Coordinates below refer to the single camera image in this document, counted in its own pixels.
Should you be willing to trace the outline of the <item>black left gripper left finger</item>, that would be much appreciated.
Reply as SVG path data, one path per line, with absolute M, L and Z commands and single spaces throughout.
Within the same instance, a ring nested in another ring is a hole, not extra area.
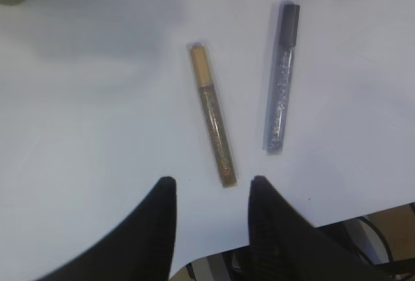
M 176 181 L 162 177 L 107 236 L 43 280 L 168 280 L 176 220 Z

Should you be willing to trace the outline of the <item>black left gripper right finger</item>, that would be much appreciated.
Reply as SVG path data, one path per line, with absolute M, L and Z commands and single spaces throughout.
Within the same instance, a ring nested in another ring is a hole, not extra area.
M 250 184 L 254 280 L 389 280 L 310 225 L 263 176 Z

